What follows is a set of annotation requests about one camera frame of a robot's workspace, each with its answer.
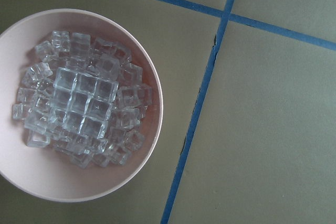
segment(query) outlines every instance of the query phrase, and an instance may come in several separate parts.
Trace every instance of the pile of ice cubes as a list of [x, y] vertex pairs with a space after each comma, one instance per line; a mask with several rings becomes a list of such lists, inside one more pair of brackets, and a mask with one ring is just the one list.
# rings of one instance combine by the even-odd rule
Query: pile of ice cubes
[[144, 142], [141, 120], [152, 104], [130, 49], [53, 31], [35, 52], [41, 62], [27, 69], [13, 105], [13, 119], [29, 130], [27, 146], [51, 146], [81, 168], [125, 164]]

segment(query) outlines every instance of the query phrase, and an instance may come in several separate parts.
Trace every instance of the round bowl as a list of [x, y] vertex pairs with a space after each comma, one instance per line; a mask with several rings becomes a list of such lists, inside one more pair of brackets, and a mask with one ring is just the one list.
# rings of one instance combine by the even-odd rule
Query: round bowl
[[[123, 165], [81, 169], [68, 157], [51, 148], [32, 148], [25, 144], [21, 122], [12, 120], [12, 104], [27, 66], [33, 63], [33, 48], [53, 30], [76, 31], [119, 41], [132, 51], [132, 63], [143, 68], [143, 83], [153, 89], [153, 105], [142, 121], [143, 146]], [[117, 23], [95, 13], [76, 9], [47, 10], [28, 16], [0, 36], [0, 172], [23, 191], [48, 200], [79, 202], [107, 195], [132, 179], [152, 154], [162, 124], [163, 99], [158, 74], [140, 43]]]

